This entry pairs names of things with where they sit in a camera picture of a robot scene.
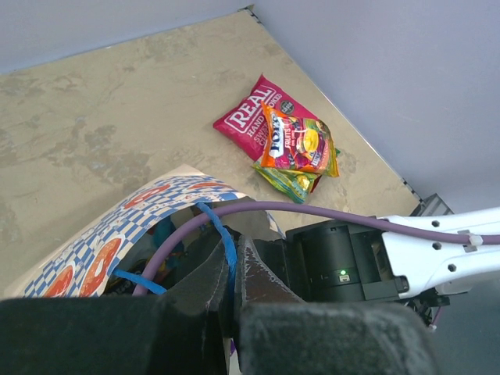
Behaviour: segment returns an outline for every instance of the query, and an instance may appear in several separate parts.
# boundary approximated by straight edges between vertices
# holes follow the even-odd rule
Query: gray wall
[[[245,0],[3,0],[0,73],[223,16]]]
[[[422,196],[500,205],[500,2],[257,0],[266,29]]]

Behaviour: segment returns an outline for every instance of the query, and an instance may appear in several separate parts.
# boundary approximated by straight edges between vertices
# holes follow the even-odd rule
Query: black round logo
[[[294,109],[294,104],[292,102],[289,102],[288,100],[283,100],[281,102],[280,111],[285,115],[291,115],[291,113],[294,112]]]

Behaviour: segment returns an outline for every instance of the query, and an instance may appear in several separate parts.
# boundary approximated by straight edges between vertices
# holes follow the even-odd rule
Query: orange snack packet
[[[269,133],[261,166],[338,177],[334,139],[321,120],[287,116],[262,103]]]

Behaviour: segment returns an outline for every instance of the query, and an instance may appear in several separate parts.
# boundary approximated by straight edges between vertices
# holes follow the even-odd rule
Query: green snack packet
[[[269,181],[277,190],[286,194],[295,203],[302,204],[311,192],[318,174],[299,172],[297,170],[277,170],[263,168],[260,160],[253,163],[253,168]]]

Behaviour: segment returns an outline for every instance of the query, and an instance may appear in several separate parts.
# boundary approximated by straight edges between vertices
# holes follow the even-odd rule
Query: beige tabletop
[[[145,182],[186,163],[288,200],[212,128],[264,73],[321,118],[339,178],[308,203],[408,215],[417,201],[246,12],[0,76],[0,291]],[[275,214],[283,230],[319,218]]]

